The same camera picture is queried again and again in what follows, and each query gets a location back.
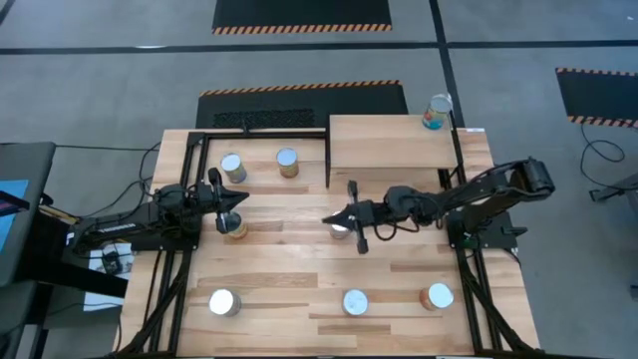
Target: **concrete floor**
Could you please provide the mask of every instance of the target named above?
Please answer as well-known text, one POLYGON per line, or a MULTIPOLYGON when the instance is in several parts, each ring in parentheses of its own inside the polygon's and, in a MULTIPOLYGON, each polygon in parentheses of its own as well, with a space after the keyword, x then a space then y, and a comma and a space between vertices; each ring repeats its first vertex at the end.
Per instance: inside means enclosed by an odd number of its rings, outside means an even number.
MULTIPOLYGON (((390 2, 391 33, 215 38, 209 35, 214 0, 17 0, 0 26, 0 48, 436 39, 428 2, 390 2)), ((638 4, 632 0, 440 3, 449 41, 617 40, 638 34, 638 4)), ((451 57, 467 127, 486 128, 497 162, 534 156, 545 161, 556 182, 550 199, 511 211, 515 224, 529 227, 519 255, 541 346, 553 353, 634 358, 638 303, 628 285, 638 278, 638 224, 624 198, 589 200, 587 191, 595 185, 578 170, 584 143, 578 127, 565 120, 553 69, 638 72, 638 49, 452 50, 451 57)), ((418 114, 429 96, 446 87, 438 50, 0 56, 0 79, 0 142, 141 148, 159 141, 164 129, 193 128, 202 90, 397 79, 410 112, 418 114)), ((586 130, 627 153, 621 166, 589 158, 593 177, 614 181, 635 172, 638 133, 586 130)), ((70 212, 90 212, 137 177, 141 157, 59 149, 47 193, 70 212)), ((149 158, 146 173, 154 161, 149 158)), ((137 199, 132 191, 114 210, 126 210, 137 199)), ((54 307, 77 301, 82 293, 58 291, 54 307)), ((107 353, 117 315, 70 310, 50 318, 56 329, 45 357, 107 353)))

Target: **black mat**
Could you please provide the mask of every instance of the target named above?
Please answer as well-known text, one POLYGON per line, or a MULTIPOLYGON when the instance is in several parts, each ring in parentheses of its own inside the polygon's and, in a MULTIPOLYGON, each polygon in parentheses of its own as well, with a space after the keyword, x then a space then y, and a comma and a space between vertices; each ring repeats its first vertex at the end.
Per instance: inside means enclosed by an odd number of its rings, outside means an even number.
POLYGON ((202 92, 198 129, 325 127, 330 115, 406 115, 399 81, 271 86, 202 92))
POLYGON ((636 73, 558 68, 556 76, 569 122, 638 128, 636 73))
POLYGON ((390 31, 388 0, 217 0, 215 35, 390 31))

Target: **tin can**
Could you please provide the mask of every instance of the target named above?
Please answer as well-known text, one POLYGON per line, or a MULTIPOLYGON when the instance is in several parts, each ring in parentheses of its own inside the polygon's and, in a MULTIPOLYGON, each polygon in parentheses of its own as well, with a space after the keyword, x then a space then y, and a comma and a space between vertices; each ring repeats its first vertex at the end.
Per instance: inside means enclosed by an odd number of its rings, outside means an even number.
POLYGON ((292 149, 281 149, 277 153, 279 173, 287 179, 292 179, 299 174, 297 153, 292 149))
POLYGON ((343 296, 343 311, 352 316, 363 315, 368 310, 368 296, 359 289, 350 289, 343 296))
POLYGON ((452 110, 452 97, 450 94, 434 95, 428 105, 428 110, 423 115, 423 125, 430 130, 440 129, 450 121, 452 110))
POLYGON ((230 153, 224 155, 221 159, 221 169, 233 183, 242 183, 248 176, 238 154, 230 153))
POLYGON ((445 284, 435 283, 430 288, 423 289, 419 293, 419 301, 424 308, 435 311, 452 305, 455 301, 455 296, 445 284))
POLYGON ((208 309, 217 315, 233 316, 241 309, 241 299, 228 289, 217 289, 208 300, 208 309))
MULTIPOLYGON (((338 211, 332 213, 332 215, 335 215, 339 213, 338 211)), ((352 230, 338 225, 338 224, 330 224, 330 235, 335 238, 335 239, 343 239, 345 237, 347 237, 348 235, 350 235, 350 233, 352 233, 352 230)))
POLYGON ((226 235, 232 239, 241 239, 248 234, 248 226, 237 212, 223 213, 220 215, 221 221, 225 229, 226 235))

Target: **wood plank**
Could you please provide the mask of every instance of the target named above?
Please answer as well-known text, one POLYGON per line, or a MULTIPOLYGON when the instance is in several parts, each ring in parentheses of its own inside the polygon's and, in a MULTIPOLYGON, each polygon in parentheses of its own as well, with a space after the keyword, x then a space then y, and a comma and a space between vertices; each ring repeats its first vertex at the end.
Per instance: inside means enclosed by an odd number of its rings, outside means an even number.
POLYGON ((449 128, 425 128, 420 115, 333 115, 333 168, 453 169, 457 166, 449 128))
MULTIPOLYGON (((187 133, 164 133, 154 187, 178 182, 187 133)), ((491 167, 484 132, 461 129, 459 137, 469 177, 491 167)), ((472 353, 457 262, 444 230, 429 226, 418 234, 400 231, 384 242, 367 228, 370 252, 362 256, 356 251, 354 235, 335 240, 320 222, 347 203, 348 179, 359 181, 362 198, 381 200, 391 185, 441 190, 436 171, 333 168, 332 185, 326 189, 322 141, 239 141, 241 146, 215 141, 208 156, 209 165, 216 166, 226 152, 242 155, 248 180, 225 183, 251 193, 237 208, 248 222, 249 233, 240 240, 229 239, 216 232, 214 214, 204 217, 188 279, 178 356, 472 353), (273 158, 280 147, 298 150, 299 177, 279 175, 273 158), (453 289, 455 302, 446 310, 432 312, 421 306, 418 296, 437 281, 453 289), (221 287, 241 297, 243 308, 234 317, 218 317, 207 308, 211 293, 221 287), (344 292, 354 287, 363 289, 370 301, 361 317, 347 316, 341 307, 344 292)), ((380 229, 385 235, 390 232, 388 227, 380 229)), ((537 345, 517 264, 502 251, 486 250, 484 255, 494 303, 525 341, 537 345)), ((124 343, 142 326, 155 256, 143 252, 136 258, 122 313, 124 343)), ((171 311, 162 327, 163 347, 170 319, 171 311)), ((488 346, 486 323, 481 315, 479 319, 483 343, 488 346)))

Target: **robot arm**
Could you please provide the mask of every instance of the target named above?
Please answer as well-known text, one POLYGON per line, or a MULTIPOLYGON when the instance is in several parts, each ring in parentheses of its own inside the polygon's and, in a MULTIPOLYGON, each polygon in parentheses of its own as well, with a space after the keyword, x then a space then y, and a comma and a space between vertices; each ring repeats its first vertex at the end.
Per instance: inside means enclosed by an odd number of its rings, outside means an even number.
POLYGON ((85 253, 113 242, 129 242, 132 250, 182 250, 198 246, 205 214, 217 213, 217 230, 226 233, 223 218, 247 192, 226 189, 216 168, 208 171, 210 185, 199 181, 189 188, 170 184, 156 190, 153 200, 132 211, 84 218, 72 227, 74 251, 85 253))
POLYGON ((339 213, 323 218, 324 223, 338 224, 357 232, 360 254, 368 251, 363 228, 393 225, 411 219, 417 226, 441 220, 453 209, 463 208, 466 232, 475 232, 485 221, 498 216, 520 201, 545 199, 554 184, 544 163, 529 159, 489 169, 468 183, 441 193, 420 192, 408 186, 392 186, 383 202, 359 201, 355 181, 348 183, 351 203, 339 213), (486 199, 480 204, 475 202, 486 199))

